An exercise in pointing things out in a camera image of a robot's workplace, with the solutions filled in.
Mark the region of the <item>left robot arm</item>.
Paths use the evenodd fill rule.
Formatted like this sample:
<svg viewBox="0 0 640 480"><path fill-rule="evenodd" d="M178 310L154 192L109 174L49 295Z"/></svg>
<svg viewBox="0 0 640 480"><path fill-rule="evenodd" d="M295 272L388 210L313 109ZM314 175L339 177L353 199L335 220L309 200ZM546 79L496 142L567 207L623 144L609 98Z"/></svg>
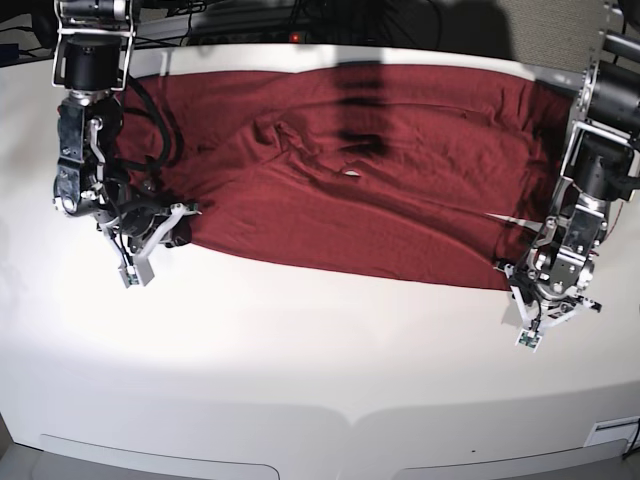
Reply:
<svg viewBox="0 0 640 480"><path fill-rule="evenodd" d="M605 60L611 54L614 59ZM639 61L639 42L603 28L570 110L549 212L528 250L496 269L508 281L522 321L518 344L538 347L547 330L600 303L585 297L598 247L607 239L612 203L639 188L639 75L617 63Z"/></svg>

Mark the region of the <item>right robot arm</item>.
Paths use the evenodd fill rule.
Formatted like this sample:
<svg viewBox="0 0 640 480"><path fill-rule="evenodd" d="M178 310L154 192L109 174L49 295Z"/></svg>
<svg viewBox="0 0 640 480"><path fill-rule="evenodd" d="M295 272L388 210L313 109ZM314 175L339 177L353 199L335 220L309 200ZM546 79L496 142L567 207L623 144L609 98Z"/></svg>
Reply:
<svg viewBox="0 0 640 480"><path fill-rule="evenodd" d="M53 203L68 217L91 216L115 250L126 286L146 285L154 277L154 249L190 242L187 223L199 212L195 203L136 187L134 172L155 174L167 162L172 139L151 95L129 72L141 1L57 1L58 40L52 83L66 91L58 107L59 154ZM116 140L126 108L119 97L132 89L161 137L158 156L124 160Z"/></svg>

